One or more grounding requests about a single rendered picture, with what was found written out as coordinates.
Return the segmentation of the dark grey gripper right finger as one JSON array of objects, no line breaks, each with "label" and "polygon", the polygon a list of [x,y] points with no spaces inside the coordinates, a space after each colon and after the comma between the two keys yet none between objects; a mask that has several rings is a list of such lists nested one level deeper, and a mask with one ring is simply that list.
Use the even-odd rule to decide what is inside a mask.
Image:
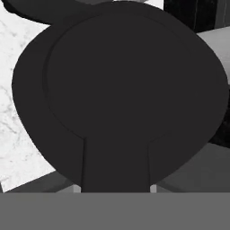
[{"label": "dark grey gripper right finger", "polygon": [[181,186],[178,184],[171,184],[165,181],[160,181],[157,184],[151,185],[150,191],[153,193],[160,193],[160,192],[184,193],[184,192],[191,192],[192,188],[188,186]]}]

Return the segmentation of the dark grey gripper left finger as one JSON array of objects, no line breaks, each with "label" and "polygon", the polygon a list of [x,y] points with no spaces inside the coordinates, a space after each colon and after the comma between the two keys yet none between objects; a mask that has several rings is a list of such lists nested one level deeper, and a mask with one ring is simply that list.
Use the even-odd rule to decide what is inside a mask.
[{"label": "dark grey gripper left finger", "polygon": [[66,193],[80,193],[81,188],[78,185],[59,185],[56,187],[56,192],[66,192]]}]

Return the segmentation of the black round blender lid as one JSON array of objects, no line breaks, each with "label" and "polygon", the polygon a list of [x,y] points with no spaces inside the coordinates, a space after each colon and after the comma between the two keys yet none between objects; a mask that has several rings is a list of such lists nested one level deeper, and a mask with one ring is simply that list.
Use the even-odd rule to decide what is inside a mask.
[{"label": "black round blender lid", "polygon": [[213,50],[170,14],[115,2],[71,8],[20,55],[13,102],[33,144],[84,192],[147,192],[226,114]]}]

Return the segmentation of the black kitchen cupboards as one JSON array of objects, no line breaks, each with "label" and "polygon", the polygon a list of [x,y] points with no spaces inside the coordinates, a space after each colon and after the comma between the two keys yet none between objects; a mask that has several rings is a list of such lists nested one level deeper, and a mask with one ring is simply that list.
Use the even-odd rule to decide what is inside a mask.
[{"label": "black kitchen cupboards", "polygon": [[164,0],[164,10],[195,32],[230,26],[230,0]]}]

